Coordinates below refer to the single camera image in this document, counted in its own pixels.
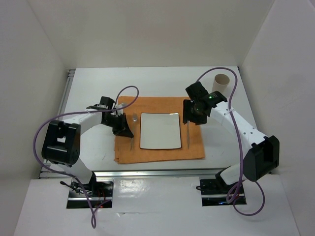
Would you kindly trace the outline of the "orange cloth placemat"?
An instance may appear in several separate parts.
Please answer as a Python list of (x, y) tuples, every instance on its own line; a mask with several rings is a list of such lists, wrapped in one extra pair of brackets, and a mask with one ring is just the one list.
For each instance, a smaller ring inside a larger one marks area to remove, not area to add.
[[(142, 113), (179, 113), (183, 120), (183, 101), (187, 97), (138, 97), (131, 106), (124, 108), (127, 121), (132, 127), (132, 115)], [(190, 147), (187, 147), (187, 125), (180, 124), (182, 147), (180, 149), (150, 150), (140, 148), (140, 122), (135, 128), (134, 146), (130, 150), (130, 138), (115, 137), (115, 158), (118, 164), (135, 164), (160, 161), (199, 160), (205, 158), (200, 126), (189, 124)]]

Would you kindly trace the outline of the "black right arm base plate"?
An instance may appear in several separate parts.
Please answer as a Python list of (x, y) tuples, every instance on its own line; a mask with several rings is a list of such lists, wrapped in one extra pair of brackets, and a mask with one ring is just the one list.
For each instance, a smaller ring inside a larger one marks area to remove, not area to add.
[(231, 186), (220, 188), (216, 179), (201, 179), (196, 190), (201, 192), (203, 207), (232, 205), (226, 201), (226, 196)]

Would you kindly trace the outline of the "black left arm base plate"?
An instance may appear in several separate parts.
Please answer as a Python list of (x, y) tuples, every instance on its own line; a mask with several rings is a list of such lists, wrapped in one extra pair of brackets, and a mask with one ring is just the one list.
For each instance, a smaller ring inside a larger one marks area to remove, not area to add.
[[(89, 208), (88, 202), (83, 190), (74, 182), (70, 185), (67, 199), (67, 209), (84, 209)], [(101, 182), (101, 189), (95, 192), (87, 190), (87, 195), (93, 208), (112, 208), (114, 181), (109, 180)]]

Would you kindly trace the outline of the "beige paper cup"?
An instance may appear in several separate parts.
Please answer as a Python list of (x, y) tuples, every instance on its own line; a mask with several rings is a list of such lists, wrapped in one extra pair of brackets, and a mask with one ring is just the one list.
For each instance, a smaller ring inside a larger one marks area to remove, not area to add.
[(230, 83), (230, 78), (225, 74), (217, 74), (214, 77), (212, 91), (223, 93)]

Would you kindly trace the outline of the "white square plate black rim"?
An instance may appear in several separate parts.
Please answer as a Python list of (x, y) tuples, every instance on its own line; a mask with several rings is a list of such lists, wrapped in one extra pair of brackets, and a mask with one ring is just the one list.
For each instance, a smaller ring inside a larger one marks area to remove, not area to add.
[(140, 148), (151, 150), (180, 149), (179, 113), (142, 113), (140, 119)]

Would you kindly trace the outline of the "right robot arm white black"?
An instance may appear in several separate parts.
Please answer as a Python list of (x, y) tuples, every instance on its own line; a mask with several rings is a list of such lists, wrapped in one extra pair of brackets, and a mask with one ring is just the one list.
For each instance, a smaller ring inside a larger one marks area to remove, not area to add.
[(227, 193), (239, 177), (257, 181), (278, 167), (280, 142), (275, 136), (267, 137), (251, 126), (219, 91), (208, 93), (200, 82), (195, 82), (186, 92), (189, 98), (183, 101), (183, 124), (203, 125), (207, 118), (213, 118), (242, 144), (243, 163), (218, 172), (213, 188)]

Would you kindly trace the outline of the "silver knife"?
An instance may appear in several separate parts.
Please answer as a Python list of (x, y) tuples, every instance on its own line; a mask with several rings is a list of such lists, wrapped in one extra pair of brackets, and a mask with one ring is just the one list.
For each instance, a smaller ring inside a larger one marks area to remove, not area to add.
[(190, 136), (189, 136), (189, 121), (187, 121), (187, 147), (190, 147)]

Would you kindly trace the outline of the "silver spoon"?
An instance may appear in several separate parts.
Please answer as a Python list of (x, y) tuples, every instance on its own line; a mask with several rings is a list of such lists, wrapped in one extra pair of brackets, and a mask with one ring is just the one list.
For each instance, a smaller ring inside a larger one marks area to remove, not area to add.
[(132, 115), (132, 121), (133, 121), (133, 124), (132, 124), (132, 134), (133, 134), (133, 138), (131, 138), (131, 141), (130, 141), (130, 150), (132, 150), (132, 147), (133, 147), (133, 143), (134, 143), (134, 137), (135, 137), (135, 128), (136, 128), (136, 124), (137, 124), (137, 121), (138, 121), (138, 115), (136, 113), (134, 113)]

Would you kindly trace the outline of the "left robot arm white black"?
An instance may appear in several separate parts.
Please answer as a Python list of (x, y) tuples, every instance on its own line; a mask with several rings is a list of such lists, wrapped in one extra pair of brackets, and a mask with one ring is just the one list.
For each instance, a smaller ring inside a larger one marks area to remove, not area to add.
[(42, 148), (42, 157), (62, 168), (73, 179), (81, 181), (80, 191), (92, 196), (104, 187), (97, 182), (95, 173), (80, 159), (81, 135), (94, 126), (111, 127), (115, 136), (133, 138), (134, 135), (123, 112), (108, 112), (114, 109), (115, 101), (103, 96), (99, 104), (89, 106), (86, 114), (73, 118), (53, 120), (49, 123)]

